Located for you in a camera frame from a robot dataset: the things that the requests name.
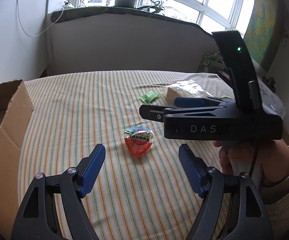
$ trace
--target colorful package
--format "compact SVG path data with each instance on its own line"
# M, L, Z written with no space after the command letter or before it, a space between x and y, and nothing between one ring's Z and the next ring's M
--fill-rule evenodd
M131 127L124 131L126 145L133 157L143 155L153 143L153 131L141 126Z
M197 73L212 73L212 69L224 68L222 64L222 58L219 53L205 54L197 69Z
M140 97L141 101L144 104L151 104L154 100L158 99L160 97L159 94L153 92L152 90L150 90L148 93L146 93L145 95L143 95L142 97Z

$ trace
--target snack package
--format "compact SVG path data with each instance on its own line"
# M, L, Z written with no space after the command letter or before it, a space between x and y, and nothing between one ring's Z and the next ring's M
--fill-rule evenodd
M166 100L170 106L174 106L175 98L208 98L212 97L199 84L193 80L178 81L167 85Z
M144 104L151 104L154 100L156 100L157 98L159 98L160 95L153 92L152 90L150 90L148 93L146 93L145 95L143 95L142 97L140 97L141 101Z
M197 73L211 73L212 69L216 68L224 68L224 65L222 65L222 58L219 53L210 53L210 54L204 54L200 65L197 69Z
M126 145L133 157L143 155L153 143L153 131L146 130L141 126L125 129L124 138Z

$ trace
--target beige sleeve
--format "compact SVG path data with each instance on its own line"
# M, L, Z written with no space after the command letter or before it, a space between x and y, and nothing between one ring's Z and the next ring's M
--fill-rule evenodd
M275 239L289 228L289 176L273 187L261 187L260 195L266 204Z

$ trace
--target bed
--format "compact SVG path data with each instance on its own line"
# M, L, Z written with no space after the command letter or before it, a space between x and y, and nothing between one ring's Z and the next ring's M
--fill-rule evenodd
M19 204L38 172L62 173L90 154L97 143L106 159L94 188L83 199L100 239L185 239L202 200L192 192L177 151L187 143L207 165L220 167L210 141L168 140L163 124L139 116L139 97L149 90L193 79L215 97L234 97L217 75L163 71L103 71L51 76L26 82L35 110L22 144L19 164ZM153 104L167 105L161 96ZM133 158L124 129L151 128L150 150ZM223 205L217 235L225 222ZM60 196L56 198L63 236L71 239Z

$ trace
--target cardboard box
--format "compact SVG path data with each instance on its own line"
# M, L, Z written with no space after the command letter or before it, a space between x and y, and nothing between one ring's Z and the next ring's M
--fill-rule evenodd
M285 128L283 128L282 138L285 141L286 145L289 145L289 134Z
M19 159L32 111L22 80L0 84L0 233L5 239L10 239L19 208Z

